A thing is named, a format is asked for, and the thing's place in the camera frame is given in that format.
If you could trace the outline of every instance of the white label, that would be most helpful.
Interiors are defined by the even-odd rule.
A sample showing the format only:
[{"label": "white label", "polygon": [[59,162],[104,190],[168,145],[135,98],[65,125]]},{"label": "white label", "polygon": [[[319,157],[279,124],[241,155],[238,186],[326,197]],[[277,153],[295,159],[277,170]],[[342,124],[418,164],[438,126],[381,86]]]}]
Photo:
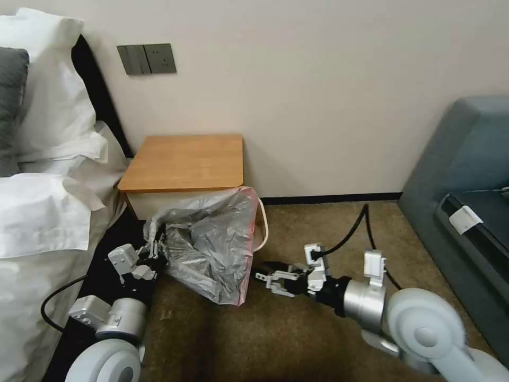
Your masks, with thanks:
[{"label": "white label", "polygon": [[449,217],[449,221],[460,235],[467,232],[476,224],[483,223],[482,219],[469,206],[463,206],[454,212]]}]

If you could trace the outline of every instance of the brown carpet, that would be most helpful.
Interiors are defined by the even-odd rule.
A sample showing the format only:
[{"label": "brown carpet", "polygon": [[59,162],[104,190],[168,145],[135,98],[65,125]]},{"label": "brown carpet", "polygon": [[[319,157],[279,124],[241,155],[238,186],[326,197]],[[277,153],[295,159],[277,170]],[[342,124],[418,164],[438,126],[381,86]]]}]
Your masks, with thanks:
[{"label": "brown carpet", "polygon": [[[362,203],[267,207],[268,244],[254,255],[304,263],[305,244],[335,245]],[[394,202],[370,203],[375,242],[405,287],[438,293],[460,313],[470,346],[491,353]],[[362,280],[369,247],[362,224],[348,244],[329,255],[332,275]],[[389,293],[395,289],[389,285]],[[241,307],[218,306],[163,277],[146,333],[143,381],[438,381],[370,348],[355,322],[305,296],[277,296],[250,282]]]}]

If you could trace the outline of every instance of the plastic bag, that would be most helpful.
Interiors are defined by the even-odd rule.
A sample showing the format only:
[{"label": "plastic bag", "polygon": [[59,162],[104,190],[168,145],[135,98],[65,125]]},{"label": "plastic bag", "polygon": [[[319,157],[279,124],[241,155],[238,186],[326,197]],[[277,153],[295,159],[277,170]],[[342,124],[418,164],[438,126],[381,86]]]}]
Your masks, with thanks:
[{"label": "plastic bag", "polygon": [[144,236],[166,224],[166,272],[217,304],[245,301],[253,257],[258,197],[251,187],[201,194],[170,203],[148,219]]}]

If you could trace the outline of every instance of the gray sofa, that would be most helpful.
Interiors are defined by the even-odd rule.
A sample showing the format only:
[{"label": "gray sofa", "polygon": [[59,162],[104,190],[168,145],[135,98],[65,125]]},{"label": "gray sofa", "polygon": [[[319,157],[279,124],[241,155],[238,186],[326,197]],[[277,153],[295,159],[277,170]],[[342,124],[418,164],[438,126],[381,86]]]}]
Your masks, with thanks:
[{"label": "gray sofa", "polygon": [[[456,101],[399,206],[501,362],[509,367],[509,97]],[[482,219],[460,235],[449,217]]]}]

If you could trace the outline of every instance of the power outlet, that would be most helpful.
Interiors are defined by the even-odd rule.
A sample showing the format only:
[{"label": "power outlet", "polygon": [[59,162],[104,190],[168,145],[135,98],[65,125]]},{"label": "power outlet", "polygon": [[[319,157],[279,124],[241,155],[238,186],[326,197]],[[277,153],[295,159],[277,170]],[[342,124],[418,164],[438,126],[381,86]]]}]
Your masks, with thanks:
[{"label": "power outlet", "polygon": [[176,73],[171,44],[144,45],[151,73]]}]

